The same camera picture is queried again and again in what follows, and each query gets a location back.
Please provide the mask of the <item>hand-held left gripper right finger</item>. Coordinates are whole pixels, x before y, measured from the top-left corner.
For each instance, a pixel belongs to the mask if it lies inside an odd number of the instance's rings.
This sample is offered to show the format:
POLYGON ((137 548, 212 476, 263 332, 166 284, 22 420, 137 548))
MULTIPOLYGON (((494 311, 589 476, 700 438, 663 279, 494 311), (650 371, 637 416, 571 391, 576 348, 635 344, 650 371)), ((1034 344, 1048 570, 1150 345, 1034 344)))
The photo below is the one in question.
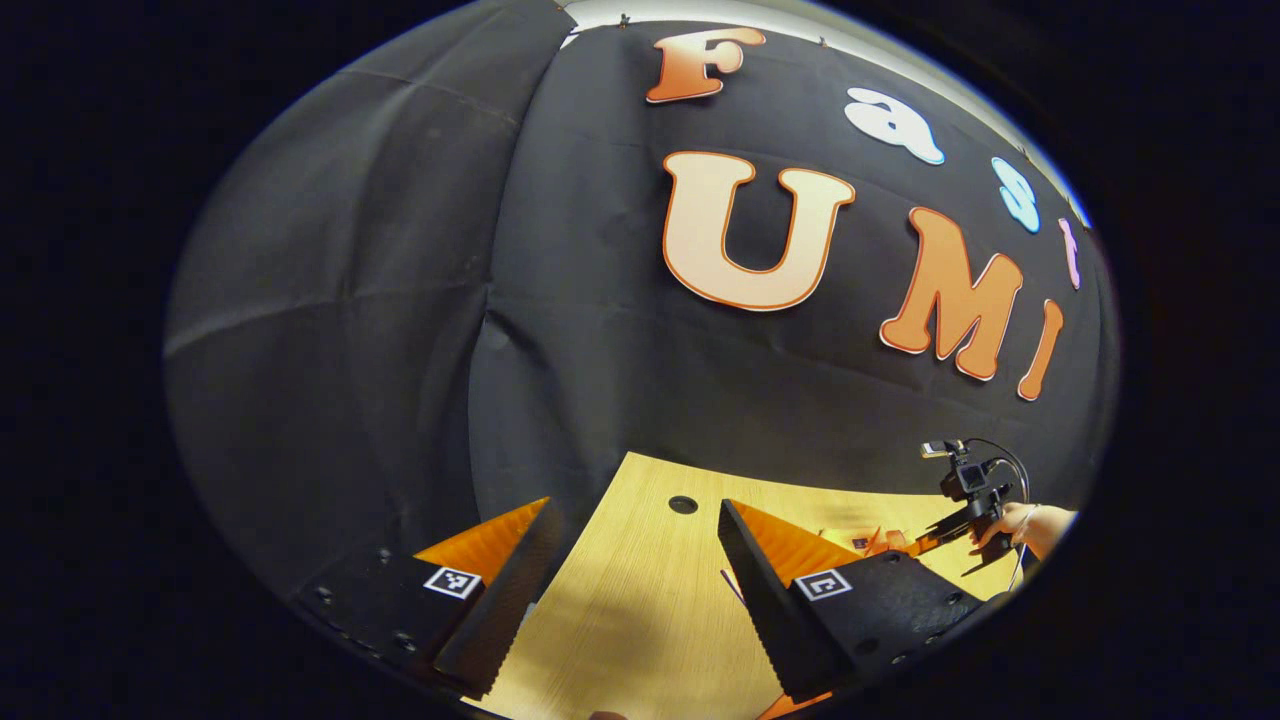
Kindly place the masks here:
POLYGON ((995 610, 905 555, 883 527, 808 530, 727 498, 718 537, 786 698, 854 694, 900 676, 995 610))

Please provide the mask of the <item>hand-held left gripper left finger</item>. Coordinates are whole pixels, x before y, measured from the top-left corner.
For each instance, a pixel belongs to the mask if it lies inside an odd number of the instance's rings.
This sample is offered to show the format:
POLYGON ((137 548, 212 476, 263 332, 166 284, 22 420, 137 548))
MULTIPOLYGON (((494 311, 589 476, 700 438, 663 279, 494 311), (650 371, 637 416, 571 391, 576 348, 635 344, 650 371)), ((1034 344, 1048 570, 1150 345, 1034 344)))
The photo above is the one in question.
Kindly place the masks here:
POLYGON ((562 507, 543 497, 415 553, 366 544, 308 579, 292 601, 392 674, 480 700, 562 537, 562 507))

